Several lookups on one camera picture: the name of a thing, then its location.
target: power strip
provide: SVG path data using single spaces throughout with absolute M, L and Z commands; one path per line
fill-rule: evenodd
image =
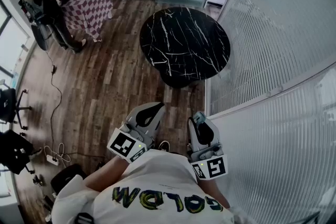
M 52 156 L 50 155 L 47 155 L 47 161 L 58 166 L 59 165 L 59 162 L 58 162 L 58 159 L 56 158 L 53 158 Z

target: wooden floor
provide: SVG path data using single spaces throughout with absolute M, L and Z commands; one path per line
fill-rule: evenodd
M 103 42 L 94 43 L 84 31 L 73 31 L 77 40 L 86 37 L 85 50 L 75 55 L 54 43 L 49 55 L 57 66 L 53 83 L 62 91 L 62 102 L 53 118 L 54 151 L 65 144 L 66 153 L 82 153 L 103 157 L 71 155 L 90 174 L 100 161 L 108 161 L 111 154 L 107 141 L 115 127 L 137 105 L 161 101 L 166 115 L 157 143 L 169 140 L 171 151 L 185 154 L 187 145 L 186 121 L 192 112 L 204 110 L 204 82 L 184 89 L 172 89 L 164 84 L 159 72 L 145 59 L 139 46 L 139 32 L 144 21 L 154 12 L 174 5 L 156 4 L 154 0 L 113 0 L 113 19 L 104 22 Z M 205 12 L 216 18 L 216 7 Z M 33 111 L 23 111 L 27 139 L 36 148 L 51 146 L 50 116 L 60 99 L 50 84 L 51 62 L 47 54 L 36 47 L 25 71 L 22 89 L 28 89 L 22 105 Z M 18 126 L 14 131 L 20 132 Z M 54 166 L 41 154 L 31 163 L 46 185 L 33 184 L 33 176 L 23 170 L 16 176 L 22 211 L 27 223 L 45 223 L 47 211 L 41 198 L 52 198 L 50 180 L 64 166 Z

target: round table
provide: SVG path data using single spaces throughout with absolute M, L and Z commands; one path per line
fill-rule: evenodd
M 229 39 L 220 24 L 184 7 L 163 9 L 149 17 L 141 28 L 140 46 L 163 81 L 174 88 L 213 77 L 230 57 Z

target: white t-shirt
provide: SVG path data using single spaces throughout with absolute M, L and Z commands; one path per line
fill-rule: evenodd
M 186 157 L 157 150 L 143 154 L 101 193 L 75 176 L 57 196 L 52 222 L 73 223 L 80 212 L 95 224 L 234 223 L 233 214 L 197 185 Z

